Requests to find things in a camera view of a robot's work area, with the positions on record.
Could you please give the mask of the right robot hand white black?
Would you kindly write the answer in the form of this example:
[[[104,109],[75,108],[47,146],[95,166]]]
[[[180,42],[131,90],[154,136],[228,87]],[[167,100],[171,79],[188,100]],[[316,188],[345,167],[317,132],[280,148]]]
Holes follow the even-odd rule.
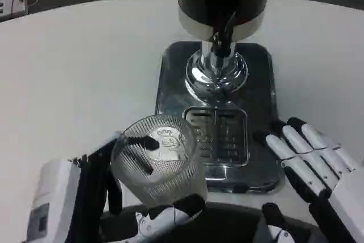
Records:
[[[329,242],[363,242],[363,166],[341,145],[296,117],[253,138],[278,160]]]

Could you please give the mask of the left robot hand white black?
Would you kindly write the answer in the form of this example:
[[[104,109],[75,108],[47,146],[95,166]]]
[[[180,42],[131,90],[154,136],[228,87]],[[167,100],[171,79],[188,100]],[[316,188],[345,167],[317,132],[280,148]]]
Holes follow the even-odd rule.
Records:
[[[111,173],[113,136],[90,155],[41,167],[26,242],[151,242],[191,222],[206,206],[198,194],[143,211],[122,210]]]

